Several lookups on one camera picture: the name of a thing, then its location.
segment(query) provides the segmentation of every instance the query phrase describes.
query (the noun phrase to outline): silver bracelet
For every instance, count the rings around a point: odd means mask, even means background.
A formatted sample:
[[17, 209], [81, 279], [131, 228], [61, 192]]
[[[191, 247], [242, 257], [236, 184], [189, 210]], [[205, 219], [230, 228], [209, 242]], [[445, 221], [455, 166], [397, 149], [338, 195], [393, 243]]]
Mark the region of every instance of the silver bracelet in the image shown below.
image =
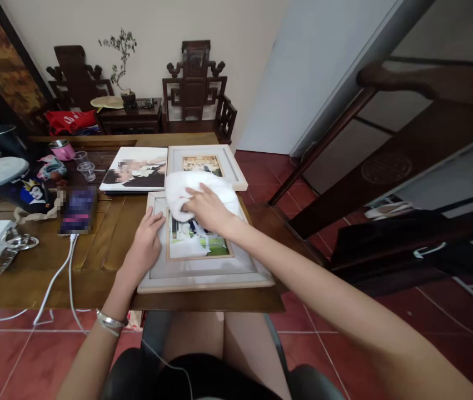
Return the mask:
[[129, 324], [129, 320], [127, 318], [125, 318], [124, 321], [117, 321], [109, 316], [106, 316], [99, 309], [97, 310], [97, 319], [101, 325], [109, 329], [122, 329]]

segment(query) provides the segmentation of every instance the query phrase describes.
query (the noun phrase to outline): red cloth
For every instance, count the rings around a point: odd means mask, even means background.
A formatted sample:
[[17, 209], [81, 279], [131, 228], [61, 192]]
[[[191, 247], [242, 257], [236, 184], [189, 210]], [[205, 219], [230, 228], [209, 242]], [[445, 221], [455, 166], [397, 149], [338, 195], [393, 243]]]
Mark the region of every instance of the red cloth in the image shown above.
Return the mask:
[[73, 133], [82, 128], [96, 125], [96, 110], [88, 112], [49, 111], [46, 118], [49, 121], [49, 134], [56, 136], [63, 131]]

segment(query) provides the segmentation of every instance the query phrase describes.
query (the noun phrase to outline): white cloth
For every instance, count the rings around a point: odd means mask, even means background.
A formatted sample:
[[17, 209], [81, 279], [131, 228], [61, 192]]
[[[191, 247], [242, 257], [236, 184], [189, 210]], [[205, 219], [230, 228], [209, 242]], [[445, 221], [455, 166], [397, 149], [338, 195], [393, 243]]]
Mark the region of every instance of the white cloth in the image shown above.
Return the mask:
[[190, 201], [191, 194], [186, 191], [187, 187], [202, 192], [200, 183], [204, 183], [220, 198], [227, 209], [235, 215], [240, 213], [240, 204], [236, 192], [232, 186], [210, 172], [203, 171], [179, 171], [173, 172], [166, 177], [166, 201], [172, 216], [180, 222], [189, 221], [195, 215], [183, 211], [182, 206]]

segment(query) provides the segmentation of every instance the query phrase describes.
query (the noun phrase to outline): black shorts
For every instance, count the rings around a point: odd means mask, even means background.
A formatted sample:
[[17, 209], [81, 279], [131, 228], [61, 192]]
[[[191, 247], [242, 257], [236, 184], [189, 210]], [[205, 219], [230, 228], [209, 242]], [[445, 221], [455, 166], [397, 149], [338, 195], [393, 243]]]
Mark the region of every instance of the black shorts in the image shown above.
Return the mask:
[[[209, 354], [186, 354], [172, 360], [171, 366], [186, 370], [192, 383], [194, 399], [280, 399], [265, 386]], [[190, 399], [190, 385], [184, 371], [165, 366], [155, 381], [153, 398]]]

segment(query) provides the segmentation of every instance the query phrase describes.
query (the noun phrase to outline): phone screen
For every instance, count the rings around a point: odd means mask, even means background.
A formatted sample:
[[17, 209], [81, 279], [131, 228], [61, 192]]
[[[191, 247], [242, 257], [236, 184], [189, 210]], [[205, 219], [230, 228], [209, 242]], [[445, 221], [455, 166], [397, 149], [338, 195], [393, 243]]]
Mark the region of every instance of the phone screen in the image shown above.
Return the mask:
[[74, 189], [68, 193], [60, 224], [61, 234], [89, 233], [92, 230], [96, 196], [95, 186]]

